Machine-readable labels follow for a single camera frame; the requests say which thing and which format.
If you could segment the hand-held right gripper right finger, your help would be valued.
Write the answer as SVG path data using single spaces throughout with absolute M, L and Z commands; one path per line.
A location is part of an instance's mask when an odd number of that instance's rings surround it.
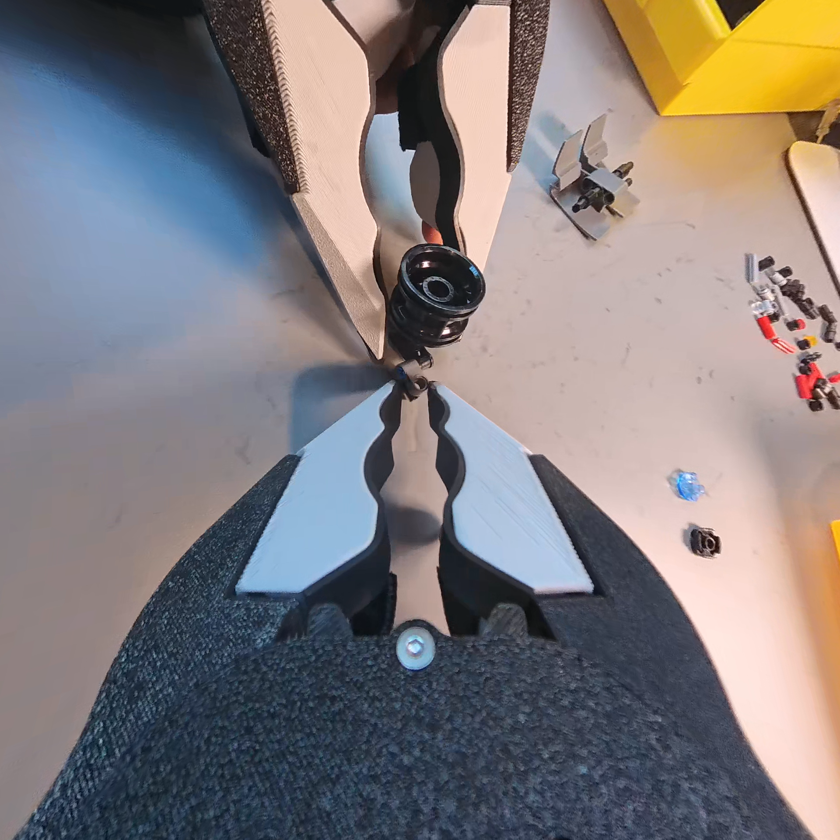
M 451 634 L 477 634 L 498 604 L 550 634 L 540 599 L 594 594 L 594 582 L 533 454 L 451 389 L 427 392 L 436 470 L 447 491 L 437 578 Z

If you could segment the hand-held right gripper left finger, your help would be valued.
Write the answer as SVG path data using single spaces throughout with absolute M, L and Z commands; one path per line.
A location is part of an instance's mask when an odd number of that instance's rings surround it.
M 290 475 L 236 580 L 239 599 L 333 604 L 361 636 L 388 634 L 396 577 L 382 489 L 403 391 L 384 384 L 287 461 Z

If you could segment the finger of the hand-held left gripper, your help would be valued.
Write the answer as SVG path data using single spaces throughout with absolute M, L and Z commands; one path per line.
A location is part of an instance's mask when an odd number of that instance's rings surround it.
M 297 172 L 292 203 L 354 328 L 380 361 L 385 295 L 364 169 L 374 115 L 364 43 L 333 2 L 261 6 Z
M 437 54 L 443 128 L 436 220 L 444 241 L 485 266 L 508 171 L 509 2 L 465 5 Z

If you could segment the small black grey brick assembly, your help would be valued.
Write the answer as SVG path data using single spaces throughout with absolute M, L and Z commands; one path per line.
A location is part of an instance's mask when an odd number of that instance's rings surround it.
M 400 360 L 392 369 L 392 378 L 410 400 L 416 400 L 429 387 L 428 372 L 434 366 L 434 359 L 426 349 L 416 349 L 408 358 Z

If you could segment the black toy wheel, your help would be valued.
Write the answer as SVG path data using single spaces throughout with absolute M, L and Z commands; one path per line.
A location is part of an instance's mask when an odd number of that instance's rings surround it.
M 463 337 L 487 293 L 476 264 L 443 245 L 416 245 L 402 258 L 388 304 L 386 335 L 408 354 L 439 349 Z

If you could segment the grey panel brick assembly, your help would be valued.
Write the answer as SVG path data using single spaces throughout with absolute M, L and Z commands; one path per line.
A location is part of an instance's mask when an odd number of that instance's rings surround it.
M 604 140 L 606 121 L 607 113 L 604 113 L 592 121 L 586 129 L 572 134 L 563 142 L 553 165 L 555 181 L 549 189 L 552 200 L 563 215 L 572 222 L 572 225 L 586 239 L 592 242 L 603 238 L 611 229 L 615 220 L 628 216 L 617 217 L 606 210 L 598 213 L 591 208 L 585 209 L 580 213 L 573 213 L 571 211 L 572 205 L 581 194 L 580 183 L 581 178 L 585 174 L 591 172 L 599 165 L 610 171 L 616 168 L 611 168 L 605 163 L 608 152 L 607 144 Z M 633 183 L 629 188 L 629 192 L 635 196 L 631 190 Z

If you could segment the dark metal rod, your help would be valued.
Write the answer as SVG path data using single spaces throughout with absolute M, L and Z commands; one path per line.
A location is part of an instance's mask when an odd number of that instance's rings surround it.
M 629 192 L 633 179 L 629 177 L 634 163 L 620 164 L 614 170 L 596 166 L 581 178 L 580 196 L 572 205 L 574 214 L 585 209 L 604 210 L 617 217 L 629 215 L 637 204 L 637 199 Z

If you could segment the pile of small toy bricks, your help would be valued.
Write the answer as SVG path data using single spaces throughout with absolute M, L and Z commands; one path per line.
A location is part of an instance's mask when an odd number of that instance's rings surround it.
M 839 410 L 839 374 L 824 372 L 820 344 L 838 349 L 838 316 L 817 304 L 789 266 L 771 256 L 744 256 L 744 279 L 751 290 L 752 318 L 766 342 L 794 362 L 793 384 L 813 413 Z

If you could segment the white book stand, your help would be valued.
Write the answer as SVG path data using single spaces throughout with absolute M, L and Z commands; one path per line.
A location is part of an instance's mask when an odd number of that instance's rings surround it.
M 839 150 L 798 140 L 785 155 L 787 170 L 835 288 L 839 289 Z

